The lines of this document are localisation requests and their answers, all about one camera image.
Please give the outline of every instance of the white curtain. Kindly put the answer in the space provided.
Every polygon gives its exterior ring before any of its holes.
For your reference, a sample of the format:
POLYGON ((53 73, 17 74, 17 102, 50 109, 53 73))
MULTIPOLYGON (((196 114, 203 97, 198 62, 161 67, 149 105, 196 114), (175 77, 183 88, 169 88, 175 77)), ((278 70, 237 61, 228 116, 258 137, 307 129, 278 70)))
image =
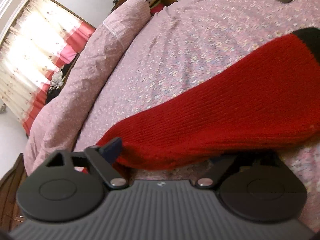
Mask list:
POLYGON ((27 133, 44 106, 52 74, 73 60, 93 31, 50 0, 31 0, 10 28, 0 48, 0 98, 27 133))

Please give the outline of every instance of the wooden headboard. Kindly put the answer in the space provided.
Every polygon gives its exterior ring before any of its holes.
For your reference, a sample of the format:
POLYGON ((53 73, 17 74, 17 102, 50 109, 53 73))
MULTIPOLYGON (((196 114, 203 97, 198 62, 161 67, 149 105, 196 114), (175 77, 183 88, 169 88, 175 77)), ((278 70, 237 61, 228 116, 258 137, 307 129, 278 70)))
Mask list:
POLYGON ((5 232, 10 232, 24 221, 16 202, 16 192, 26 177, 23 155, 20 154, 13 168, 0 180, 0 229, 5 232))

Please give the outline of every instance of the ceiling molding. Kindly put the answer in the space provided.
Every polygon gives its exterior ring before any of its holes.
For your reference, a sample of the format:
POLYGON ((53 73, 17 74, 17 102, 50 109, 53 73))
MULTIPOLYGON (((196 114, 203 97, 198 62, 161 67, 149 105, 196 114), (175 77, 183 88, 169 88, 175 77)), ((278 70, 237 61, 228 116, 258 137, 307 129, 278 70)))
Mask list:
POLYGON ((0 44, 28 0, 3 0, 0 3, 0 44))

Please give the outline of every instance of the circular pad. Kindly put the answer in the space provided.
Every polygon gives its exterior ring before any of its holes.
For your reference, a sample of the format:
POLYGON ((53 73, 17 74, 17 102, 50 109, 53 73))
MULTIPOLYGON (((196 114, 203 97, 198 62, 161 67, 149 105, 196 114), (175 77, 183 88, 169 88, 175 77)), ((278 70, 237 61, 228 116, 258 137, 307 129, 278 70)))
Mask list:
POLYGON ((290 170, 254 166, 228 177, 221 184, 220 197, 242 218, 279 222, 300 214, 307 192, 290 170))
POLYGON ((40 187, 40 194, 48 200, 64 200, 76 193, 76 185, 66 179, 55 179, 44 183, 40 187))

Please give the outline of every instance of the black cuff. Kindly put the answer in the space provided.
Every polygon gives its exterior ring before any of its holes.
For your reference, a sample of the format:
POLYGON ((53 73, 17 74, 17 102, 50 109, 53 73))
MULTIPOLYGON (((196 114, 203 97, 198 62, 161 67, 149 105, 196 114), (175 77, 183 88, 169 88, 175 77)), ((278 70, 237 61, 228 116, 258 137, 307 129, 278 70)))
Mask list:
POLYGON ((310 49, 320 64, 320 30, 311 27, 297 30, 292 34, 296 35, 310 49))

